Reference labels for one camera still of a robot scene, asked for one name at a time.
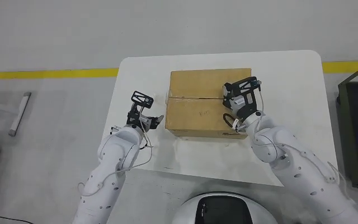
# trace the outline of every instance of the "yellow floor line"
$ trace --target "yellow floor line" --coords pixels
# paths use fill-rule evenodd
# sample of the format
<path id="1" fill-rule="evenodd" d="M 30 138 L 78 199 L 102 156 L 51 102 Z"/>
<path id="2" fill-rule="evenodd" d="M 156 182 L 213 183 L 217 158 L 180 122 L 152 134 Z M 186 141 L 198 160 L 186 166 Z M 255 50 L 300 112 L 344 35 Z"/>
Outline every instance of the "yellow floor line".
<path id="1" fill-rule="evenodd" d="M 355 73 L 358 62 L 323 62 L 323 73 Z"/>
<path id="2" fill-rule="evenodd" d="M 0 72 L 0 79 L 10 78 L 104 78 L 116 77 L 118 68 L 31 72 Z"/>
<path id="3" fill-rule="evenodd" d="M 323 62 L 323 73 L 354 73 L 358 71 L 356 62 Z M 118 68 L 79 69 L 57 71 L 0 72 L 0 79 L 12 78 L 105 78 L 116 77 Z"/>

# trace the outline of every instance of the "box flap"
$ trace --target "box flap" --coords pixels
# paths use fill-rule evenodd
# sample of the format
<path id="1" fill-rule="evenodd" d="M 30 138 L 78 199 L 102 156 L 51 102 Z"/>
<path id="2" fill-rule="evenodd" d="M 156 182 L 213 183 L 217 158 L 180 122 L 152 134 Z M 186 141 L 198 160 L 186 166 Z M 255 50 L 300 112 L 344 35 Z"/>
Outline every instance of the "box flap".
<path id="1" fill-rule="evenodd" d="M 251 76 L 250 68 L 173 71 L 169 97 L 222 99 L 223 85 Z"/>

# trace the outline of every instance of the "table top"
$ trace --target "table top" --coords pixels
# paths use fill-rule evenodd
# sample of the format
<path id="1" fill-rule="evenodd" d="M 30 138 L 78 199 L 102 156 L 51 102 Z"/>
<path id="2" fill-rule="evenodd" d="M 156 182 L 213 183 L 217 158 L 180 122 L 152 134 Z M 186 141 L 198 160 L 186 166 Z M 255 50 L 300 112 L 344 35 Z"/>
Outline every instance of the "table top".
<path id="1" fill-rule="evenodd" d="M 311 50 L 126 58 L 119 67 L 103 136 L 111 126 L 125 124 L 135 90 L 154 98 L 143 115 L 165 115 L 171 71 L 219 68 L 251 68 L 252 76 L 262 81 L 265 114 L 286 126 L 323 162 L 337 166 L 322 62 Z M 261 109 L 260 97 L 256 99 Z M 269 165 L 252 152 L 249 138 L 179 138 L 164 122 L 148 132 L 153 158 L 139 169 L 282 186 Z M 149 156 L 150 149 L 142 150 L 135 164 Z"/>

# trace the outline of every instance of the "concrete floor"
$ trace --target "concrete floor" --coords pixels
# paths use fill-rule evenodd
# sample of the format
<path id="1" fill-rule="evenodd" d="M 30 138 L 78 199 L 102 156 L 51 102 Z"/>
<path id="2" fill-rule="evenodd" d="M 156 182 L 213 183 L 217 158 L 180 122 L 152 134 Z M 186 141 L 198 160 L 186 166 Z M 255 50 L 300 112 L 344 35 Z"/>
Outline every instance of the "concrete floor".
<path id="1" fill-rule="evenodd" d="M 357 6 L 357 0 L 2 0 L 0 71 L 118 67 L 129 56 L 295 49 L 315 50 L 323 61 L 358 60 Z M 340 165 L 334 99 L 346 76 L 325 76 Z M 97 164 L 114 80 L 0 80 L 0 103 L 17 106 L 25 91 L 33 92 L 15 138 L 7 135 L 11 116 L 0 114 L 0 216 L 70 223 L 76 185 Z M 315 223 L 284 188 L 132 170 L 109 224 L 167 224 L 181 203 L 208 190 L 245 194 L 280 223 Z M 358 199 L 356 190 L 350 193 Z"/>
<path id="2" fill-rule="evenodd" d="M 345 77 L 325 75 L 339 164 L 334 100 L 337 84 Z M 7 135 L 11 116 L 1 116 L 0 216 L 24 218 L 36 224 L 71 222 L 79 200 L 77 183 L 84 181 L 97 164 L 96 151 L 114 80 L 0 82 L 0 103 L 17 105 L 23 92 L 33 93 L 15 138 Z M 170 223 L 184 201 L 216 190 L 247 195 L 265 206 L 279 223 L 316 222 L 285 188 L 134 169 L 127 174 L 109 224 Z M 357 190 L 349 192 L 358 199 Z"/>

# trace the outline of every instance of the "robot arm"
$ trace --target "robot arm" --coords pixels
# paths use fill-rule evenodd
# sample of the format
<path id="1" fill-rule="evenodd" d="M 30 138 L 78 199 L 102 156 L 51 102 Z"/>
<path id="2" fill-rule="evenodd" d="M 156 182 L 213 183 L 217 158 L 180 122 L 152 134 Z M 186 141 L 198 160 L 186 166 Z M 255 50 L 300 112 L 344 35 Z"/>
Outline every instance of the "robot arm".
<path id="1" fill-rule="evenodd" d="M 335 171 L 287 129 L 276 126 L 267 115 L 256 109 L 253 90 L 260 90 L 260 84 L 256 77 L 225 84 L 223 104 L 243 121 L 236 119 L 232 128 L 238 132 L 246 131 L 255 155 L 270 164 L 281 183 L 322 223 L 356 223 L 358 212 L 352 200 L 341 192 Z"/>
<path id="2" fill-rule="evenodd" d="M 106 224 L 124 185 L 125 171 L 133 167 L 145 133 L 156 129 L 160 117 L 142 115 L 150 108 L 153 99 L 134 92 L 133 105 L 128 113 L 127 124 L 115 134 L 104 138 L 98 148 L 100 164 L 90 173 L 72 224 Z"/>

